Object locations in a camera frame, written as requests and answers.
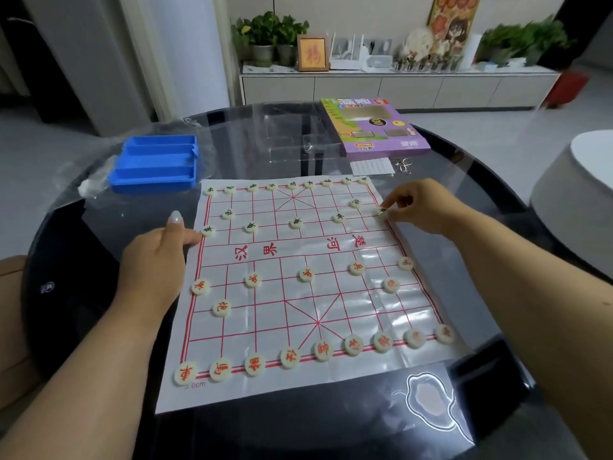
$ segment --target forearm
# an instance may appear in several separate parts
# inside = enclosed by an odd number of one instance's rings
[[[598,435],[613,415],[613,287],[475,211],[448,238],[550,403],[598,457],[613,442]]]
[[[127,314],[111,306],[0,443],[1,458],[131,458],[159,320]]]

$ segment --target white plastic game mat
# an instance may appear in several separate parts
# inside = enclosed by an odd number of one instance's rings
[[[350,185],[343,184],[345,177],[352,179]],[[326,179],[333,184],[323,186]],[[365,185],[357,180],[350,175],[203,182],[194,228],[213,226],[216,234],[188,252],[156,413],[465,354],[460,339],[451,345],[435,339],[434,329],[444,320],[442,310],[418,272],[398,267],[401,257],[410,256],[408,243],[393,223],[377,215],[382,199],[370,179]],[[303,186],[309,181],[312,189]],[[298,188],[290,190],[290,182]],[[258,189],[247,191],[253,183]],[[267,190],[272,183],[277,190]],[[226,186],[234,186],[235,192],[224,193]],[[204,194],[210,187],[215,189],[212,197]],[[359,209],[349,206],[355,199],[361,202]],[[235,212],[234,219],[222,219],[228,209]],[[346,217],[344,224],[332,221],[337,213]],[[296,218],[303,222],[302,229],[290,227]],[[248,234],[245,226],[252,221],[258,228]],[[356,261],[366,268],[361,276],[348,270]],[[305,268],[315,274],[311,282],[299,278]],[[245,277],[253,272],[262,283],[249,288]],[[389,277],[400,281],[396,293],[381,286]],[[208,294],[192,293],[199,279],[210,285]],[[225,318],[213,316],[213,306],[223,301],[230,303],[230,313]],[[423,347],[406,345],[403,333],[409,329],[424,333]],[[394,342],[387,353],[372,346],[373,335],[381,330]],[[364,341],[358,356],[343,349],[344,338],[352,333]],[[313,347],[322,340],[332,348],[326,362],[313,356]],[[287,347],[299,354],[299,364],[292,369],[280,361],[280,352]],[[262,369],[249,376],[245,359],[255,352],[261,356]],[[229,377],[213,381],[209,370],[222,357],[229,360]],[[178,370],[189,384],[175,382]]]

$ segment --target hand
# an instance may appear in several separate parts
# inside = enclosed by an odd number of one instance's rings
[[[471,208],[433,179],[422,179],[396,187],[383,200],[381,207],[390,208],[394,203],[398,208],[391,208],[387,212],[391,221],[412,223],[422,231],[447,238],[458,220],[471,212]]]
[[[161,322],[183,287],[183,246],[201,239],[199,232],[185,229],[178,211],[171,213],[166,227],[138,235],[121,256],[115,307]]]

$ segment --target cabinet door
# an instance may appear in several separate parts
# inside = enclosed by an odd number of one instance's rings
[[[245,105],[268,102],[312,102],[315,77],[245,77]]]
[[[434,107],[486,108],[499,83],[499,77],[445,77]]]
[[[556,76],[503,77],[494,92],[489,106],[537,107],[556,82]]]
[[[380,77],[316,77],[315,100],[322,98],[375,98]]]
[[[429,109],[443,83],[442,77],[384,77],[379,97],[397,110]]]

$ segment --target xiangqi board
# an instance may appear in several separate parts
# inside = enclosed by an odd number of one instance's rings
[[[358,178],[203,182],[157,413],[464,354]]]

